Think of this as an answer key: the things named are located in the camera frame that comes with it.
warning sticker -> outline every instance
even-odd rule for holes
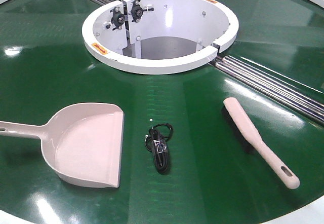
[[[99,45],[98,43],[91,44],[95,49],[97,49],[102,55],[106,55],[108,53],[107,49],[103,46]]]
[[[213,4],[217,4],[218,3],[216,0],[206,0],[206,1],[211,2]]]

power cord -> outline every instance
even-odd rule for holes
[[[158,127],[165,126],[169,129],[169,135],[164,136],[157,129]],[[145,147],[149,152],[153,153],[153,161],[155,168],[159,173],[165,173],[170,167],[170,155],[168,150],[167,141],[173,135],[173,127],[169,123],[157,124],[148,130],[148,135],[145,136]]]

screw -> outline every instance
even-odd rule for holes
[[[136,16],[137,17],[141,17],[143,15],[143,11],[141,11],[140,9],[138,9],[136,12],[135,12]]]
[[[117,22],[119,24],[123,24],[125,22],[125,18],[123,16],[118,17]]]

brush handle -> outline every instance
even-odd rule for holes
[[[238,100],[234,97],[226,98],[224,100],[224,105],[243,137],[259,152],[284,184],[289,189],[298,188],[300,185],[298,177],[263,142],[257,128],[254,126]]]

green conveyor belt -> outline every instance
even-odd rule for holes
[[[324,102],[324,10],[305,0],[218,0],[240,22],[223,53]],[[0,120],[41,125],[59,109],[105,102],[125,113],[120,187],[61,181],[40,141],[0,137],[0,209],[48,223],[260,223],[324,194],[324,128],[212,66],[144,76],[92,57],[81,34],[99,6],[88,0],[11,0],[0,5]],[[8,50],[19,51],[8,55]],[[257,154],[243,152],[221,114],[239,99],[264,141],[300,178],[289,190]],[[149,119],[169,122],[171,171],[156,172],[144,147]]]

